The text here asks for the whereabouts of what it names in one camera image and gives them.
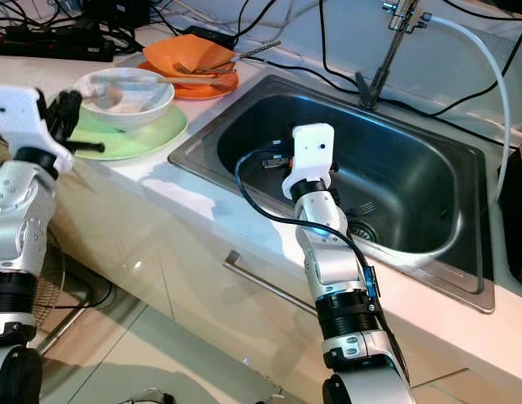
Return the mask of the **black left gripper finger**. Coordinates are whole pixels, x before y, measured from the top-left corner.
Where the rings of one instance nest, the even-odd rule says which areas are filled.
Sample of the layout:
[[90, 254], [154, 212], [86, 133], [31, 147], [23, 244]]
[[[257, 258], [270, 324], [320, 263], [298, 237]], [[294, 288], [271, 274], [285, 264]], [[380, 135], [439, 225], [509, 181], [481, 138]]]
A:
[[62, 91], [58, 92], [56, 96], [50, 97], [48, 104], [46, 105], [45, 123], [48, 127], [50, 138], [56, 143], [62, 142], [62, 135], [60, 134], [61, 118], [61, 94]]
[[83, 96], [78, 91], [62, 92], [62, 145], [68, 143], [79, 120]]

